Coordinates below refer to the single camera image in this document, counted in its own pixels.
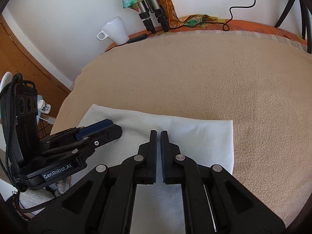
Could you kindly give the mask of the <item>colourful patterned scarf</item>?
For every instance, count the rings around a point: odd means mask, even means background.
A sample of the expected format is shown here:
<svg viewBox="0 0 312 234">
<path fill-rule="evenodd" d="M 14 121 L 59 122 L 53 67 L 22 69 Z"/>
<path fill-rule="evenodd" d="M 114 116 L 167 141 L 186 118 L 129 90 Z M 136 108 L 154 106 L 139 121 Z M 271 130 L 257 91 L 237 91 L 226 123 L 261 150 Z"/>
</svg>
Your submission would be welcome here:
<svg viewBox="0 0 312 234">
<path fill-rule="evenodd" d="M 138 3 L 143 0 L 122 0 L 123 8 L 129 8 L 139 12 Z M 164 9 L 164 14 L 166 15 L 169 26 L 171 28 L 177 28 L 182 25 L 187 27 L 196 27 L 199 24 L 204 24 L 208 22 L 217 22 L 217 18 L 209 16 L 206 14 L 193 14 L 178 18 L 175 12 L 175 7 L 172 0 L 157 0 L 160 6 Z"/>
</svg>

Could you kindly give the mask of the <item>beige fleece blanket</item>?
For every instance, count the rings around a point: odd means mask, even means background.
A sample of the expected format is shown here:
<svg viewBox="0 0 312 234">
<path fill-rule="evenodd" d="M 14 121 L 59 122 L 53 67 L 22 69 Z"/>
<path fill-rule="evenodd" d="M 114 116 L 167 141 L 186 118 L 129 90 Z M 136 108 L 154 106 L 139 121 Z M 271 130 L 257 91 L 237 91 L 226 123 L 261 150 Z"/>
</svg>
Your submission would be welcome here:
<svg viewBox="0 0 312 234">
<path fill-rule="evenodd" d="M 291 224 L 311 195 L 311 55 L 265 39 L 169 34 L 116 47 L 82 70 L 52 133 L 92 105 L 232 121 L 232 175 Z"/>
</svg>

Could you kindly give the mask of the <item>orange patterned bedsheet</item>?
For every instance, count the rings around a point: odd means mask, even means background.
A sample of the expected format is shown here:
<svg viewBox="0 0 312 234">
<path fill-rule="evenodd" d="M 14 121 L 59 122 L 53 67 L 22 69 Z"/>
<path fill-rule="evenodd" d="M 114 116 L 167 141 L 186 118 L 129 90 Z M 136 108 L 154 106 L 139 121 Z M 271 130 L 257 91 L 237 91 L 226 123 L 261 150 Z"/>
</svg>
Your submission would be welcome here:
<svg viewBox="0 0 312 234">
<path fill-rule="evenodd" d="M 131 34 L 129 38 L 135 38 L 141 35 L 147 35 L 148 38 L 164 36 L 169 34 L 188 34 L 188 33 L 211 33 L 211 34 L 226 34 L 226 35 L 240 35 L 240 36 L 249 36 L 256 39 L 265 39 L 278 43 L 283 43 L 291 47 L 297 48 L 302 51 L 308 50 L 308 41 L 303 39 L 301 36 L 286 31 L 281 28 L 275 28 L 270 25 L 255 23 L 250 21 L 243 20 L 232 20 L 229 23 L 230 30 L 222 30 L 220 22 L 212 22 L 211 24 L 205 24 L 202 27 L 185 27 L 174 28 L 169 30 L 169 32 L 164 32 L 160 27 L 156 27 L 156 34 L 147 32 L 146 30 Z"/>
</svg>

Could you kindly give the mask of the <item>white ceramic cup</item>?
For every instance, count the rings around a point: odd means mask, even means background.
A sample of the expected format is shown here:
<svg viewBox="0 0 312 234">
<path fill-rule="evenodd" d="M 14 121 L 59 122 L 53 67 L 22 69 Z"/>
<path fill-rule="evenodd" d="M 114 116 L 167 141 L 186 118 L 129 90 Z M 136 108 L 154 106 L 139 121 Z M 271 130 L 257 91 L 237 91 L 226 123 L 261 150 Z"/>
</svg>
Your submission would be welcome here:
<svg viewBox="0 0 312 234">
<path fill-rule="evenodd" d="M 127 43 L 127 41 L 129 40 L 129 36 L 126 32 L 124 23 L 119 16 L 107 22 L 100 29 L 96 37 L 99 41 L 110 39 L 116 45 Z"/>
</svg>

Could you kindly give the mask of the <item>white garment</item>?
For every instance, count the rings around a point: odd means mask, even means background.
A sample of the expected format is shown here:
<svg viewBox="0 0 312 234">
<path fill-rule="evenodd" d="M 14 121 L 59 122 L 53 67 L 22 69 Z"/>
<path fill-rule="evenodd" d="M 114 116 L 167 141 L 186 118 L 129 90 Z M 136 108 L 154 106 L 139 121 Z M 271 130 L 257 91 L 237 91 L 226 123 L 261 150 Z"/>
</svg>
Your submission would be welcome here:
<svg viewBox="0 0 312 234">
<path fill-rule="evenodd" d="M 219 164 L 229 173 L 234 166 L 233 122 L 206 121 L 183 117 L 152 115 L 92 105 L 80 126 L 109 119 L 121 126 L 122 136 L 96 149 L 87 159 L 87 167 L 71 177 L 71 184 L 99 164 L 108 167 L 138 152 L 149 141 L 150 132 L 168 132 L 169 141 L 179 146 L 182 154 L 203 166 Z M 157 181 L 138 185 L 135 196 L 131 233 L 184 233 L 183 199 L 179 185 L 166 185 L 162 179 L 161 153 L 157 153 Z"/>
</svg>

